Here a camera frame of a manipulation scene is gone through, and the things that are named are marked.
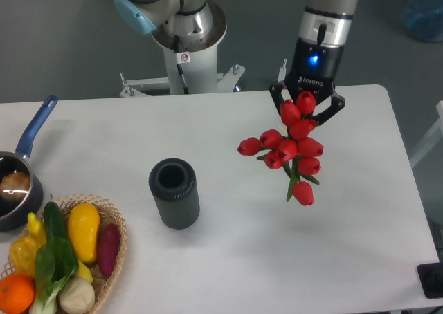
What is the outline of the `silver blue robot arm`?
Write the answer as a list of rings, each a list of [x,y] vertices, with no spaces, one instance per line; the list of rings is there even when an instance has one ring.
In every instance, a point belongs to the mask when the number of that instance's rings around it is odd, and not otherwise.
[[[334,80],[358,0],[305,0],[299,36],[290,67],[270,86],[275,105],[286,89],[296,99],[311,91],[317,103],[330,106],[314,114],[324,124],[344,106]],[[114,0],[119,15],[136,32],[153,36],[163,49],[171,94],[229,92],[243,68],[217,71],[217,48],[226,34],[223,10],[211,0]]]

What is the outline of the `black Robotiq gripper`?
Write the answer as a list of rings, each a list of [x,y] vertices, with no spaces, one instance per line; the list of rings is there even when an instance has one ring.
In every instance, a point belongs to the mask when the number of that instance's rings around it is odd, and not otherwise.
[[[269,93],[278,112],[284,103],[282,92],[287,88],[292,100],[296,100],[303,91],[311,91],[320,104],[331,97],[330,106],[311,118],[317,126],[325,124],[345,107],[345,98],[334,92],[334,80],[343,55],[344,46],[329,47],[318,45],[298,38],[291,68],[284,84],[273,82]]]

